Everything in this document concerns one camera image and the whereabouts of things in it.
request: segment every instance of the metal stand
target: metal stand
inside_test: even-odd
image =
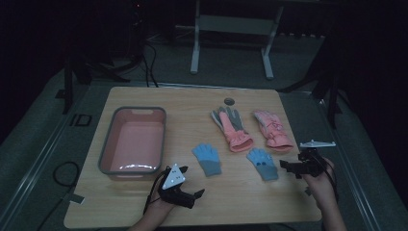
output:
[[[192,50],[190,70],[191,74],[196,74],[198,72],[198,62],[200,56],[200,31],[217,31],[268,36],[268,44],[261,49],[261,55],[266,77],[267,79],[273,79],[269,52],[273,39],[276,36],[276,30],[279,25],[283,9],[284,7],[279,7],[274,20],[205,15],[200,13],[200,0],[196,0],[194,48]]]

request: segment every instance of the glove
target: glove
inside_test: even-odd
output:
[[[218,152],[210,144],[201,143],[191,152],[197,158],[206,176],[221,174]]]
[[[262,134],[268,139],[267,145],[272,150],[286,152],[293,148],[277,115],[261,110],[254,111],[254,115],[259,121]]]
[[[253,148],[246,155],[246,158],[252,162],[263,180],[278,179],[278,172],[272,157],[264,149]]]
[[[212,111],[211,116],[224,133],[231,151],[241,152],[253,146],[254,141],[243,129],[241,117],[237,110],[219,107],[219,111]]]

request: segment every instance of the glove cuff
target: glove cuff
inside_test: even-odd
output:
[[[224,133],[228,140],[230,150],[233,152],[241,152],[251,148],[254,140],[244,131]]]
[[[291,140],[286,135],[274,136],[269,138],[267,145],[275,151],[286,152],[293,148]]]
[[[214,161],[200,161],[198,162],[204,169],[206,176],[219,175],[221,174],[221,166],[219,162]]]
[[[279,178],[276,167],[262,166],[262,165],[255,166],[255,167],[256,167],[256,170],[261,175],[262,179],[265,181],[277,180]]]

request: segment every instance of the dark background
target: dark background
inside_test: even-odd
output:
[[[194,1],[2,1],[0,4],[0,142],[24,116],[48,80],[78,48],[96,62],[127,52],[129,26],[141,18],[173,38],[174,25],[193,25]],[[208,13],[269,17],[263,1],[216,1]],[[408,205],[408,4],[402,0],[287,4],[279,32],[326,36],[314,68],[341,73],[341,88]],[[132,48],[136,55],[140,50]]]

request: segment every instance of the human arm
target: human arm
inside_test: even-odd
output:
[[[334,167],[334,165],[330,160],[325,160],[329,164],[327,172],[332,176],[332,167]],[[309,189],[313,195],[313,198],[315,199],[319,209],[321,210],[321,216],[325,230],[346,230],[342,214],[340,213],[340,209],[337,204],[333,186],[330,183],[330,178],[327,176],[327,174],[323,172],[317,177],[313,177],[309,174],[304,174],[302,175],[302,177],[309,185]]]
[[[163,201],[155,191],[143,217],[132,225],[128,231],[153,231],[167,218],[174,204]]]

